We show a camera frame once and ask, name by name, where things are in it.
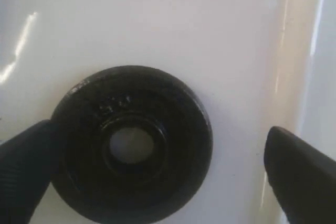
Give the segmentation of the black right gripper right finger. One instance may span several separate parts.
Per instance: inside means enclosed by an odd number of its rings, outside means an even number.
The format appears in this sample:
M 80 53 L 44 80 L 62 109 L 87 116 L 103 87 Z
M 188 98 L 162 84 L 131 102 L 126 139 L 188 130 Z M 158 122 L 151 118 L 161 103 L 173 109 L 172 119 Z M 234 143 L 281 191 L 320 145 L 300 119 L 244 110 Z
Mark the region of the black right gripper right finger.
M 289 223 L 335 223 L 335 161 L 283 127 L 267 135 L 264 167 Z

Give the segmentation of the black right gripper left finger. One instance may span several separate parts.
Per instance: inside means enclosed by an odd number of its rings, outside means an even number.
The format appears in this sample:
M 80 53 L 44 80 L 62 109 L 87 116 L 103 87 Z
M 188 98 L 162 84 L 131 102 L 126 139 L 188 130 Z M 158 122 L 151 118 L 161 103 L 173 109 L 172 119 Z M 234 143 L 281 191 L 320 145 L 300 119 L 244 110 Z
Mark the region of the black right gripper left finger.
M 1 144 L 1 223 L 29 223 L 62 154 L 63 133 L 51 120 Z

